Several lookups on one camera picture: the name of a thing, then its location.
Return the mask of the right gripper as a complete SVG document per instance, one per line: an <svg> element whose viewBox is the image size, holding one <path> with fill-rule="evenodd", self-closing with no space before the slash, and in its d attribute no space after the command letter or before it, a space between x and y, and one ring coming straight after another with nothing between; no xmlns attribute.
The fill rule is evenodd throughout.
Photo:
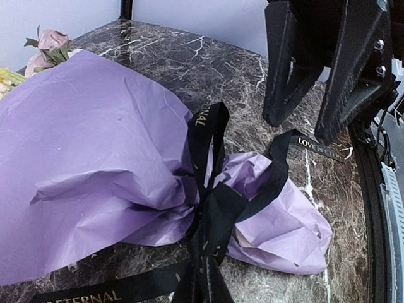
<svg viewBox="0 0 404 303"><path fill-rule="evenodd" d="M269 1L264 13L269 125L287 119L324 68L330 73L315 127L320 143L389 105L398 86L392 61L403 59L402 1Z"/></svg>

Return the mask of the black printed ribbon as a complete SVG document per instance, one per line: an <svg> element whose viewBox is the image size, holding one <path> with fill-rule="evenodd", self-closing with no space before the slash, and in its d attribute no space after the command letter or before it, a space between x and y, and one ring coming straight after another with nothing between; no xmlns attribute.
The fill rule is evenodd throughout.
<svg viewBox="0 0 404 303"><path fill-rule="evenodd" d="M37 294L34 302L231 302L220 272L225 256L298 275L326 269L329 223L288 177L290 145L342 161L298 130L275 136L269 157L226 156L229 112L223 103L195 114L187 139L199 204L188 230L189 259L98 285Z"/></svg>

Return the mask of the pink wrapping paper sheet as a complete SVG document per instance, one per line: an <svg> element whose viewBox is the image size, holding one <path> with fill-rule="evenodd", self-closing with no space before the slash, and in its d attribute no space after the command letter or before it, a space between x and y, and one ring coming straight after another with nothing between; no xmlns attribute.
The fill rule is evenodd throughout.
<svg viewBox="0 0 404 303"><path fill-rule="evenodd" d="M1 284L118 242L183 239L199 202L192 114L168 89L85 50L1 101Z"/></svg>

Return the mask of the yellow rose stem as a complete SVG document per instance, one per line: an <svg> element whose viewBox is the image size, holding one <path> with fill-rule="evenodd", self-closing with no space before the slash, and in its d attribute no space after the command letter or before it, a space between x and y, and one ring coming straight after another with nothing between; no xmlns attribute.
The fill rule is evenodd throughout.
<svg viewBox="0 0 404 303"><path fill-rule="evenodd" d="M0 69L0 99L3 99L9 92L23 83L27 78L21 74L10 71L8 68Z"/></svg>

